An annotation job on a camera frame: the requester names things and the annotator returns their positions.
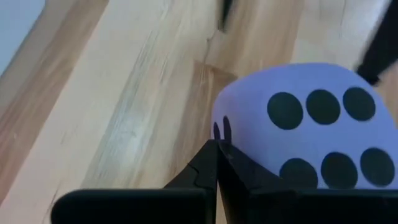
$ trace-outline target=black plastic object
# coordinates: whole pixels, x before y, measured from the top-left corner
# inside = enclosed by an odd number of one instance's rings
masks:
[[[398,223],[398,190],[291,189],[228,142],[215,140],[164,189],[78,190],[55,203],[51,220],[215,223],[217,180],[229,224]]]
[[[221,18],[219,30],[225,32],[227,26],[227,20],[229,12],[231,10],[234,0],[221,0]]]
[[[377,84],[379,75],[398,59],[397,23],[398,0],[391,0],[357,70],[371,85]]]

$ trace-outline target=wooden floor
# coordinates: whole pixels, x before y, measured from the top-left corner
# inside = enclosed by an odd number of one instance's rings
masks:
[[[49,223],[73,189],[163,187],[225,85],[282,63],[354,68],[387,2],[238,1],[224,34],[216,0],[47,0],[0,78],[0,223]],[[397,71],[377,89],[395,118]]]

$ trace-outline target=die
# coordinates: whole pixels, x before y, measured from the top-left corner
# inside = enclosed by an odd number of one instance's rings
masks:
[[[229,141],[297,189],[398,187],[397,130],[372,86],[327,63],[283,65],[228,85],[212,112]]]

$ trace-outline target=light wood plank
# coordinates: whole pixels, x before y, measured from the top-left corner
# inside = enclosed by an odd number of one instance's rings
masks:
[[[19,94],[0,117],[0,203],[8,193],[107,2],[86,0],[75,3],[53,41],[42,55],[37,56],[39,61],[29,74],[29,80],[18,89]]]
[[[289,63],[304,0],[236,1],[226,33],[211,40],[206,63],[246,76]]]
[[[77,0],[46,0],[44,10],[0,78],[0,115],[28,82],[47,46]]]
[[[393,64],[381,75],[376,91],[381,95],[389,108],[398,127],[398,62]]]
[[[291,62],[328,62],[355,69],[388,3],[305,0]]]
[[[112,187],[134,183],[131,176],[137,170],[131,168],[142,168],[136,162],[149,144],[169,155],[179,127],[176,118],[183,115],[179,102],[187,98],[194,60],[203,60],[207,53],[207,39],[216,29],[214,16],[213,0],[109,2],[0,207],[0,220],[47,222],[53,201],[80,187],[98,148],[106,146],[104,141],[113,142],[104,153],[107,162],[118,162],[112,171],[117,177],[102,173],[95,181]],[[164,122],[175,129],[163,130],[158,141],[149,141],[167,95],[175,98],[165,104]],[[114,122],[114,113],[122,123]],[[111,133],[116,138],[123,135],[114,141]],[[166,180],[152,178],[145,176],[138,187],[161,187]]]

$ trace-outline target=wood grain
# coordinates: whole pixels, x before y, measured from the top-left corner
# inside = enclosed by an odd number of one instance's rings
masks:
[[[388,68],[382,75],[376,91],[381,95],[398,127],[398,63]]]
[[[0,202],[5,198],[107,0],[78,1],[0,119]]]
[[[0,223],[48,223],[82,187],[163,187],[208,138],[232,73],[352,67],[385,2],[237,1],[224,34],[214,0],[48,0],[0,78]],[[382,84],[396,107],[398,83]]]
[[[226,33],[216,32],[206,63],[240,77],[289,63],[304,0],[236,1]]]
[[[77,0],[46,0],[44,10],[0,78],[0,115],[21,92],[40,65],[41,55],[53,40]]]

